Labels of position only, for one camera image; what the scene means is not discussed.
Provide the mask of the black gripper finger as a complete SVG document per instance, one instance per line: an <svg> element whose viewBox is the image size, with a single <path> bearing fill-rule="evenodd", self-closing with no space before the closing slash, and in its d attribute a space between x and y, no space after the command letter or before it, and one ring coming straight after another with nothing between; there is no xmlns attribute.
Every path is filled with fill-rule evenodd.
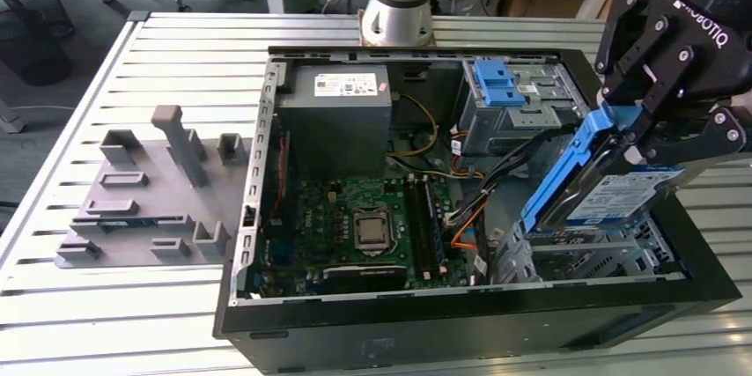
<svg viewBox="0 0 752 376"><path fill-rule="evenodd" d="M751 59L681 48L647 65L656 80L625 129L625 158L708 166L751 154Z"/></svg>
<svg viewBox="0 0 752 376"><path fill-rule="evenodd" d="M596 72L604 77L600 95L612 106L633 104L655 84L643 67L672 30L663 6L651 0L612 0L596 55Z"/></svg>

